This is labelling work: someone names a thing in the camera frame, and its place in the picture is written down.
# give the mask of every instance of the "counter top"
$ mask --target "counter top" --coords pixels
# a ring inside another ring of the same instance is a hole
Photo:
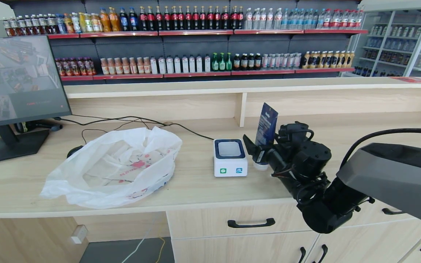
[[[331,149],[333,157],[325,168],[331,179],[334,178],[347,149],[358,138],[384,129],[421,128],[421,112],[302,115],[280,117],[278,125],[296,120],[309,124],[315,133],[313,140]],[[244,133],[254,138],[257,121],[257,118],[248,118],[244,128],[239,128],[233,119],[180,123],[213,138],[242,138]],[[88,128],[113,130],[117,126],[118,123],[106,123],[89,125]],[[132,127],[134,126],[124,125],[122,128]],[[38,195],[48,173],[65,160],[70,149],[83,145],[80,133],[84,128],[87,127],[66,125],[63,130],[50,134],[38,154],[0,162],[0,218],[104,215],[294,202],[282,183],[270,176],[270,170],[256,171],[251,161],[246,178],[215,178],[212,142],[177,126],[166,127],[183,140],[174,176],[166,187],[144,200],[120,208],[94,210],[69,205],[64,196],[56,199],[40,198]],[[88,130],[84,135],[87,140],[93,140],[102,135],[102,132]],[[369,142],[373,141],[421,147],[421,134],[386,135]]]

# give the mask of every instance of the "black cable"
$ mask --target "black cable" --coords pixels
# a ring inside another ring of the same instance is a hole
[[[355,148],[362,142],[368,140],[369,138],[373,138],[380,135],[386,135],[386,134],[394,134],[394,133],[421,133],[421,128],[402,128],[402,129],[391,129],[391,130],[381,130],[377,131],[375,133],[370,133],[368,135],[365,135],[361,137],[359,140],[357,140],[353,145],[349,148],[349,151],[344,156],[344,159],[341,163],[341,168],[344,166],[345,163],[347,163],[347,160],[352,155]]]

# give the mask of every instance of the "plastic bag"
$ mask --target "plastic bag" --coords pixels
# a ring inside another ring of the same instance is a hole
[[[182,140],[154,127],[114,130],[90,141],[47,177],[40,196],[105,209],[134,203],[172,177]]]

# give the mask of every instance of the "security camera feed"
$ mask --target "security camera feed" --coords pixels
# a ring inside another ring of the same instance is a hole
[[[70,113],[46,36],[0,38],[0,125]]]

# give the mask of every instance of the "drawer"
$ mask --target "drawer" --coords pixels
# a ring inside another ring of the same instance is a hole
[[[167,220],[174,239],[309,230],[296,204],[167,211]],[[273,218],[275,223],[250,228],[228,225],[229,220],[238,225],[262,225],[268,222],[268,218]]]

